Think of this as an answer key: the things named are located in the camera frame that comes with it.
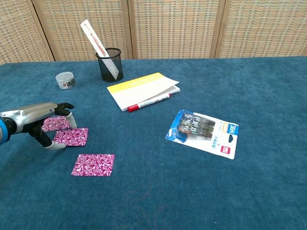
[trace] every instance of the purple patterned card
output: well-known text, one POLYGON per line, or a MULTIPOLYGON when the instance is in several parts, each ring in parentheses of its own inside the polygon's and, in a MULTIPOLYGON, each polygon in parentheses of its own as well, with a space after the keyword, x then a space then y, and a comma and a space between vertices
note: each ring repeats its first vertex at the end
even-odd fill
POLYGON ((80 154, 71 172, 73 176, 110 176, 114 154, 80 154))
POLYGON ((69 121, 63 116, 49 117, 44 121, 42 130, 44 132, 70 128, 69 121))
POLYGON ((88 128, 73 128, 59 130, 56 132, 53 141, 63 143, 67 146, 84 146, 87 141, 88 128))

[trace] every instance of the robotic hand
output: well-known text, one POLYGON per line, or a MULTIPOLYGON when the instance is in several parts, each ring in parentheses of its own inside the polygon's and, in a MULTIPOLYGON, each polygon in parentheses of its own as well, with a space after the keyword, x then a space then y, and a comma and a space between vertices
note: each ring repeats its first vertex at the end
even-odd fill
POLYGON ((0 113, 0 145, 10 140, 11 135, 29 133, 43 147, 49 150, 60 150, 65 144, 54 143, 42 130, 44 120, 52 115, 65 116, 72 128, 77 124, 68 109, 74 106, 69 103, 40 103, 27 105, 10 111, 0 113))

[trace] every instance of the jar lid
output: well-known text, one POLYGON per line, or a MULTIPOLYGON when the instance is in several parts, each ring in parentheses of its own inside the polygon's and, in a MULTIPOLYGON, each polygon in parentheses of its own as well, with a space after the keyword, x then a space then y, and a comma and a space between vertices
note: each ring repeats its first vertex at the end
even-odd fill
POLYGON ((72 72, 63 72, 63 73, 59 73, 56 76, 56 80, 58 82, 68 82, 71 79, 73 79, 73 73, 72 72))

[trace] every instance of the blue carpet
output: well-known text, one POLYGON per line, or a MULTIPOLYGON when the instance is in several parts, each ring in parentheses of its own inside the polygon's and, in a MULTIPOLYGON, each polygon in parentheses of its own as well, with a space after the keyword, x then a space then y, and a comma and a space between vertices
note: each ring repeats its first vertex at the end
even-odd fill
POLYGON ((89 128, 84 147, 49 151, 28 134, 0 146, 1 230, 307 229, 306 57, 122 64, 121 82, 160 72, 181 92, 121 112, 96 61, 0 66, 1 111, 69 102, 89 128), (63 71, 74 88, 58 88, 63 71), (166 140, 180 109, 239 124, 235 159, 166 140), (79 154, 110 153, 110 177, 71 176, 79 154))

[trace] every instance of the pen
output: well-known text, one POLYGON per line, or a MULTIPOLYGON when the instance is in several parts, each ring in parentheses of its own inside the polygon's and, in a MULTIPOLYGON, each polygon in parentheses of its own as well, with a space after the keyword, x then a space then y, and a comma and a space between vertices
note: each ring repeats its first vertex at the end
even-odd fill
POLYGON ((148 106, 148 105, 150 105, 150 104, 154 104, 154 103, 156 103, 156 102, 163 101, 163 100, 165 100, 165 99, 168 99, 170 96, 171 96, 170 93, 162 94, 162 95, 160 95, 160 96, 154 97, 154 98, 149 99, 149 100, 147 100, 147 101, 143 101, 143 102, 137 103, 137 104, 135 104, 135 105, 129 106, 129 107, 128 107, 128 111, 129 111, 129 112, 132 112, 132 111, 134 111, 134 110, 140 109, 140 108, 145 107, 145 106, 148 106))

